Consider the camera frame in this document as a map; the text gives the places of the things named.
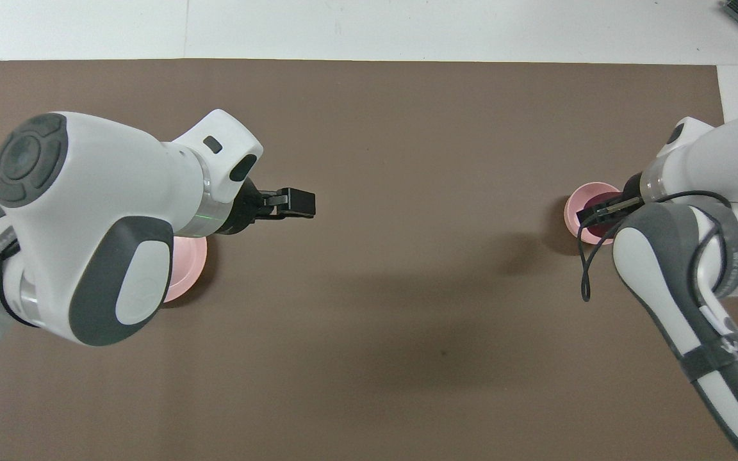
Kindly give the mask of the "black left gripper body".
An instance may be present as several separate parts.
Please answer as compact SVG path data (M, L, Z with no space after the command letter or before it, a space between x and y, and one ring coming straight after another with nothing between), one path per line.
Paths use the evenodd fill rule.
M266 207L265 196L250 178L246 178L232 202L227 219L218 228L218 234L237 234L257 220Z

